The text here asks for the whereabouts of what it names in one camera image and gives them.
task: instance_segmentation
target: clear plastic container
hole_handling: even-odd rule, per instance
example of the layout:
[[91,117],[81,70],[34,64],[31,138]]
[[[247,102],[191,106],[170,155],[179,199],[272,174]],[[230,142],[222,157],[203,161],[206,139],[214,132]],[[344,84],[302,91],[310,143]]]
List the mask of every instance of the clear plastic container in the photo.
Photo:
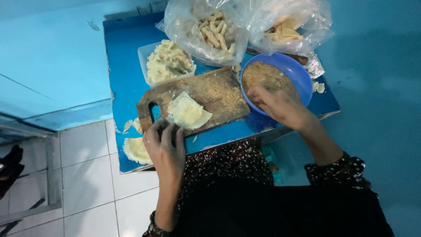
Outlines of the clear plastic container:
[[193,60],[192,60],[192,56],[190,54],[189,55],[189,59],[192,62],[193,69],[192,72],[178,76],[178,77],[174,77],[171,78],[169,80],[166,81],[160,81],[160,82],[155,82],[155,83],[151,83],[148,80],[148,68],[146,66],[146,63],[148,62],[148,57],[149,55],[151,55],[151,53],[154,52],[154,50],[156,49],[156,46],[160,45],[161,42],[158,43],[153,43],[153,44],[149,44],[143,47],[140,47],[137,49],[137,53],[139,54],[139,61],[140,61],[140,66],[142,67],[142,71],[143,71],[143,76],[145,77],[145,82],[151,87],[151,88],[155,88],[157,86],[163,85],[163,84],[167,84],[173,81],[178,81],[184,78],[188,78],[188,77],[192,77],[195,75],[195,71],[196,71],[196,65],[194,64]]

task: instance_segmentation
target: blue tabletop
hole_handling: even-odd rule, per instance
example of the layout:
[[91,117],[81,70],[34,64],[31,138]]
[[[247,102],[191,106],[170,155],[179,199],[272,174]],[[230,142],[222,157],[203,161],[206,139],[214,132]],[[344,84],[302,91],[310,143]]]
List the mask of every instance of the blue tabletop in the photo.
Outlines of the blue tabletop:
[[[168,39],[165,33],[155,27],[155,23],[159,22],[163,17],[164,13],[161,12],[103,22],[109,81],[111,91],[114,94],[112,111],[115,124],[120,131],[123,131],[124,124],[127,121],[130,119],[134,120],[138,116],[136,103],[142,98],[145,91],[150,89],[143,77],[137,49],[148,44],[160,42],[162,39]],[[243,67],[251,57],[252,55],[245,54],[241,66]],[[198,60],[195,60],[195,64],[197,64],[197,74],[216,69],[205,66]],[[325,83],[323,77],[317,78],[316,81]],[[327,84],[325,85],[325,92],[321,94],[313,93],[308,108],[318,116],[340,110]],[[194,143],[193,139],[195,136],[185,139],[186,153],[194,153],[212,146],[273,131],[281,127],[281,124],[271,118],[250,109],[250,114],[242,119],[197,134],[197,139]],[[121,173],[129,172],[142,166],[127,159],[123,152],[125,138],[142,136],[133,127],[128,131],[129,133],[126,134],[116,132]]]

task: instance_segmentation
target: mashed potato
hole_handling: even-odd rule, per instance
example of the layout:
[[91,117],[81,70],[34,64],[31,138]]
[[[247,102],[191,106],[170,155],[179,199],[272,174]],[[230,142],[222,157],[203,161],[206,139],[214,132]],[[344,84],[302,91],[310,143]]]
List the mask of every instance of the mashed potato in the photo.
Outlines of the mashed potato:
[[166,81],[190,73],[195,67],[191,57],[169,40],[161,41],[148,57],[146,66],[149,83]]

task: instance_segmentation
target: dark patterned sleeve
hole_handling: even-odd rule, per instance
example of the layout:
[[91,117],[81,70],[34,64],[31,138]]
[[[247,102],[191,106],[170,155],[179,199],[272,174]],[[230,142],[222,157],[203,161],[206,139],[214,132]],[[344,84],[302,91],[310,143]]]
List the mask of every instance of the dark patterned sleeve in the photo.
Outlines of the dark patterned sleeve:
[[169,232],[161,230],[155,224],[155,211],[152,212],[149,219],[151,220],[151,223],[149,224],[148,230],[143,233],[142,237],[166,237],[170,235]]
[[346,152],[333,164],[304,166],[311,185],[340,185],[353,189],[370,190],[371,184],[362,175],[365,163],[358,157],[350,157]]

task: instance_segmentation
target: clear plastic bag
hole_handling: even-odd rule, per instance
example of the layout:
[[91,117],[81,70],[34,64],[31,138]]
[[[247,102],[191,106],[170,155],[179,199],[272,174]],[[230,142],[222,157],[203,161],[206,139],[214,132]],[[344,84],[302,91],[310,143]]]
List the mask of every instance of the clear plastic bag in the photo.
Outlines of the clear plastic bag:
[[[165,9],[164,19],[156,27],[178,47],[206,65],[233,66],[241,62],[247,48],[248,33],[243,15],[248,10],[247,0],[171,0]],[[232,55],[209,46],[199,29],[199,20],[217,11],[223,11],[228,26],[224,34],[226,45],[235,43]]]
[[[251,16],[245,16],[249,19],[246,28],[251,47],[262,54],[307,54],[334,35],[330,30],[330,5],[325,0],[254,0],[252,3]],[[265,31],[288,18],[295,19],[299,26],[296,32],[302,38],[270,40]]]

